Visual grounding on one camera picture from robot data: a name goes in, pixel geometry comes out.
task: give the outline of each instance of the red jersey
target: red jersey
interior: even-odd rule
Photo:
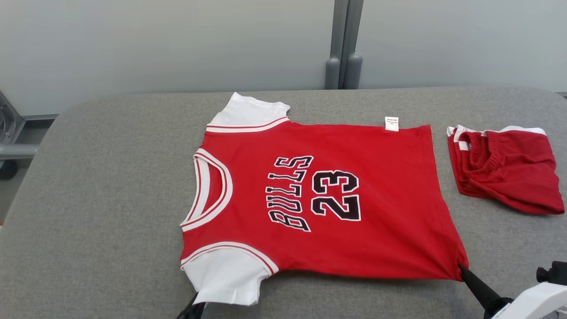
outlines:
[[[565,213],[551,144],[541,128],[508,126],[477,132],[448,127],[459,192],[493,198],[531,214]]]
[[[288,108],[235,94],[207,126],[181,224],[196,302],[252,304],[281,270],[461,280],[429,126],[302,125]]]

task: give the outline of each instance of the red stripe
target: red stripe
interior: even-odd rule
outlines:
[[[191,217],[193,216],[193,213],[195,212],[195,208],[197,208],[197,206],[199,205],[199,197],[201,197],[201,169],[199,166],[199,160],[195,159],[195,165],[197,166],[197,181],[199,182],[199,193],[197,194],[197,200],[195,201],[195,206],[193,206],[193,208],[191,209],[191,213],[189,213],[189,217],[187,218],[187,220],[191,220]]]
[[[240,246],[233,246],[233,245],[221,245],[221,246],[215,246],[215,247],[211,247],[211,248],[205,249],[205,250],[199,252],[197,255],[193,256],[193,257],[192,257],[191,259],[189,259],[188,261],[186,261],[186,262],[184,262],[183,264],[181,264],[181,267],[183,267],[183,265],[185,265],[186,263],[188,263],[188,262],[194,260],[195,258],[199,257],[200,255],[206,253],[207,251],[211,251],[211,250],[214,250],[214,249],[219,249],[219,248],[222,248],[222,247],[233,247],[233,248],[237,248],[237,249],[243,249],[243,250],[245,250],[245,251],[251,253],[252,255],[258,257],[258,258],[268,267],[268,269],[270,269],[270,272],[272,273],[272,275],[274,274],[274,270],[270,267],[270,264],[268,264],[264,258],[262,258],[261,256],[259,256],[258,254],[256,254],[255,252],[253,252],[252,250],[250,250],[250,249],[248,249],[248,248],[244,248],[244,247],[240,247]]]
[[[213,162],[213,163],[214,163],[214,161],[213,161],[212,159],[208,158],[207,156],[205,156],[205,155],[203,155],[203,154],[201,154],[201,153],[195,153],[195,155],[202,156],[202,157],[206,158],[207,160],[209,160],[210,162]],[[225,171],[220,168],[220,165],[219,165],[218,170],[222,172],[222,175],[224,176],[224,180],[225,180],[225,184],[226,184],[226,182],[227,182],[227,177],[226,177]],[[197,219],[192,220],[192,221],[189,221],[189,222],[183,224],[181,227],[185,227],[185,226],[187,226],[187,225],[196,223],[196,222],[198,222],[199,220],[203,219],[203,218],[204,218],[205,216],[207,216],[208,214],[210,214],[213,210],[215,210],[215,209],[222,203],[222,200],[226,197],[226,189],[227,189],[227,188],[228,188],[228,185],[225,185],[225,191],[223,192],[223,194],[222,194],[222,196],[221,196],[221,199],[218,201],[217,205],[215,205],[215,206],[213,206],[212,208],[208,209],[209,212],[208,212],[207,214],[203,214],[203,215],[199,216]]]
[[[207,127],[235,128],[235,129],[239,129],[239,128],[260,128],[260,127],[268,126],[268,125],[270,125],[270,124],[273,124],[274,122],[277,122],[277,121],[279,121],[279,120],[281,120],[281,119],[285,119],[285,118],[287,118],[287,116],[280,117],[279,119],[273,120],[273,121],[271,121],[271,122],[268,123],[268,124],[262,124],[262,125],[257,125],[257,126],[234,126],[234,125],[232,125],[232,126],[222,126],[222,125],[207,125]]]

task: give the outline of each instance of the folded red shorts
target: folded red shorts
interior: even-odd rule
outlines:
[[[457,125],[447,135],[460,193],[497,199],[525,213],[565,212],[555,157],[541,128],[477,132]]]

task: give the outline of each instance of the red shorts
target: red shorts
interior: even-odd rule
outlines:
[[[458,125],[447,128],[447,135],[460,193],[494,198],[525,213],[565,212],[555,157],[542,129],[476,132]]]

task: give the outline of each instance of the clothing label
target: clothing label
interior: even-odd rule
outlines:
[[[466,141],[459,141],[459,150],[471,150],[472,145],[471,143],[467,143]]]
[[[387,131],[394,131],[397,132],[399,131],[399,127],[397,126],[397,117],[390,117],[390,116],[386,116],[385,118],[386,121],[386,130]]]

